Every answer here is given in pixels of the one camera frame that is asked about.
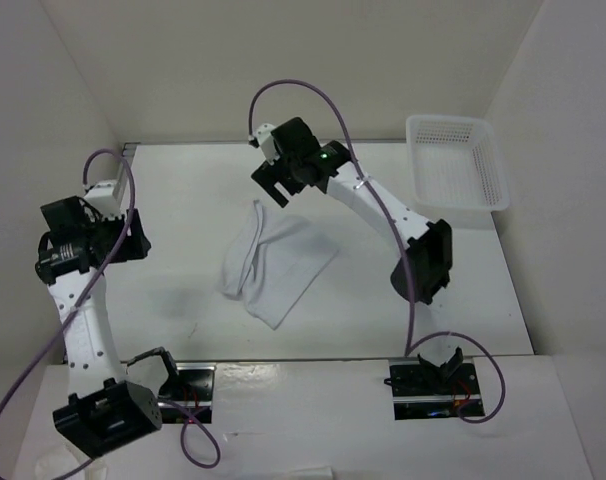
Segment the white skirt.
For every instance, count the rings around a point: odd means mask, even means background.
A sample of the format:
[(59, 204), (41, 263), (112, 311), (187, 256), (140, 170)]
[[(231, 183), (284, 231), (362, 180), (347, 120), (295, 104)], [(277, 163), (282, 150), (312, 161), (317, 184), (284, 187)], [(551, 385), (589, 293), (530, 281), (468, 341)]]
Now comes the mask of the white skirt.
[(224, 256), (217, 290), (276, 330), (338, 253), (338, 244), (309, 220), (254, 200)]

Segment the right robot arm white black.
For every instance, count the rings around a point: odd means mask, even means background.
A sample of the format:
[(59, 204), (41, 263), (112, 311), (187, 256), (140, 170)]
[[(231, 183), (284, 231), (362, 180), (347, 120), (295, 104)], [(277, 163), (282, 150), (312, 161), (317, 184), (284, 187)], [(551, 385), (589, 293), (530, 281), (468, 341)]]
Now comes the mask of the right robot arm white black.
[(320, 144), (309, 126), (295, 117), (279, 126), (260, 125), (248, 137), (264, 162), (251, 178), (281, 207), (307, 187), (347, 206), (391, 243), (398, 261), (390, 274), (395, 292), (415, 314), (450, 281), (452, 228), (416, 213), (365, 172), (350, 148), (334, 140)]

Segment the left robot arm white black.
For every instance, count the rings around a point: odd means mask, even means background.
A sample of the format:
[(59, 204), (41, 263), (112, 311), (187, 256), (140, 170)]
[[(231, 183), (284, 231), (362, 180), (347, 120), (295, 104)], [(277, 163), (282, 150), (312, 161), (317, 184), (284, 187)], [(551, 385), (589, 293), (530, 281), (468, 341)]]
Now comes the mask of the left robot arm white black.
[(150, 370), (146, 386), (132, 382), (113, 340), (104, 272), (146, 258), (151, 244), (137, 209), (109, 217), (72, 196), (41, 212), (49, 230), (35, 270), (58, 308), (69, 367), (68, 401), (54, 411), (54, 426), (96, 459), (160, 430), (157, 398), (176, 396), (182, 375), (162, 364)]

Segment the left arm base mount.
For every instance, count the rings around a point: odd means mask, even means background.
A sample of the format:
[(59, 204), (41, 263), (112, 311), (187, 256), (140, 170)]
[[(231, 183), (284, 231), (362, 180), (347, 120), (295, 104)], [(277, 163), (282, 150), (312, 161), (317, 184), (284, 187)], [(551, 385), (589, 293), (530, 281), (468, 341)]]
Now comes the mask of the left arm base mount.
[(158, 392), (164, 424), (181, 424), (187, 416), (168, 405), (172, 400), (189, 410), (203, 424), (212, 422), (215, 366), (213, 364), (180, 364), (178, 377), (167, 379)]

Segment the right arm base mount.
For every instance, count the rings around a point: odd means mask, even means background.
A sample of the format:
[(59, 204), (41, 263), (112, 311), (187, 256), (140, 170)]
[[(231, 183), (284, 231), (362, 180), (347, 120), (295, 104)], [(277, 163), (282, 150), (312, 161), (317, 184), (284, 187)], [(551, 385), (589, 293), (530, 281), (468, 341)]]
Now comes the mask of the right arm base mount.
[(465, 417), (482, 418), (485, 409), (476, 369), (465, 361), (445, 383), (430, 382), (429, 371), (417, 361), (392, 362), (383, 383), (391, 389), (394, 417), (429, 420)]

